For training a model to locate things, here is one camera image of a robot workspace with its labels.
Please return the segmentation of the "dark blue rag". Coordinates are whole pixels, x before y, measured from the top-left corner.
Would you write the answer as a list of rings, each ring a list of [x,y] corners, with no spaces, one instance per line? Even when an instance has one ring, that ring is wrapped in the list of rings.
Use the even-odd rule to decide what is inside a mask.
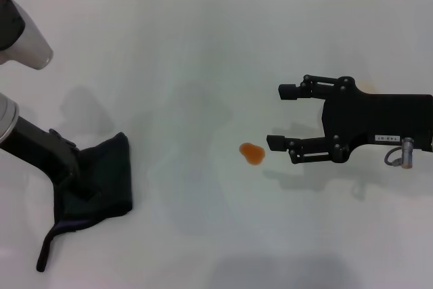
[[[90,200],[81,200],[69,189],[54,191],[54,224],[43,240],[38,272],[45,270],[56,236],[93,227],[133,209],[130,145],[124,133],[81,150],[78,163],[85,184],[97,193]]]

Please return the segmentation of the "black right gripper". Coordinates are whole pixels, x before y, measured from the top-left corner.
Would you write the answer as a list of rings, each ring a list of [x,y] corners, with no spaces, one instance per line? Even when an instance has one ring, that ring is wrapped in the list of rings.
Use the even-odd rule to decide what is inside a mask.
[[[296,139],[268,135],[269,149],[287,152],[293,164],[344,163],[357,147],[398,146],[405,138],[413,147],[433,152],[433,95],[370,94],[351,77],[306,74],[299,85],[280,84],[281,100],[323,99],[325,137]]]

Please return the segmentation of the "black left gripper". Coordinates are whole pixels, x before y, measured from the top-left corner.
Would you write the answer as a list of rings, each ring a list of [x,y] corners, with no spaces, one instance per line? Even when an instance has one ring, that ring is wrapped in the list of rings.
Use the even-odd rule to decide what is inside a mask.
[[[90,202],[101,195],[93,184],[80,184],[78,148],[53,129],[45,132],[20,117],[1,149],[43,171],[56,189],[72,190],[76,200]]]

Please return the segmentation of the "white paper cup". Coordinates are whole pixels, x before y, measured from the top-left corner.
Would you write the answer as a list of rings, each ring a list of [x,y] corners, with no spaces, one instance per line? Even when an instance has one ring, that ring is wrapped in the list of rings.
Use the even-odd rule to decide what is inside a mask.
[[[377,93],[377,89],[375,88],[375,85],[373,83],[368,82],[368,81],[357,81],[356,86],[363,93],[368,93],[368,94],[376,94]]]

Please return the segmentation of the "orange liquid stain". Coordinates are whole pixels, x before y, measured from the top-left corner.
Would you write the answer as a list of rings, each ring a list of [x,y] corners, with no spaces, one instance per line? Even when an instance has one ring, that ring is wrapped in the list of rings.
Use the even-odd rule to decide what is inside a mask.
[[[259,165],[265,158],[265,149],[253,143],[243,143],[239,147],[241,155],[251,165]]]

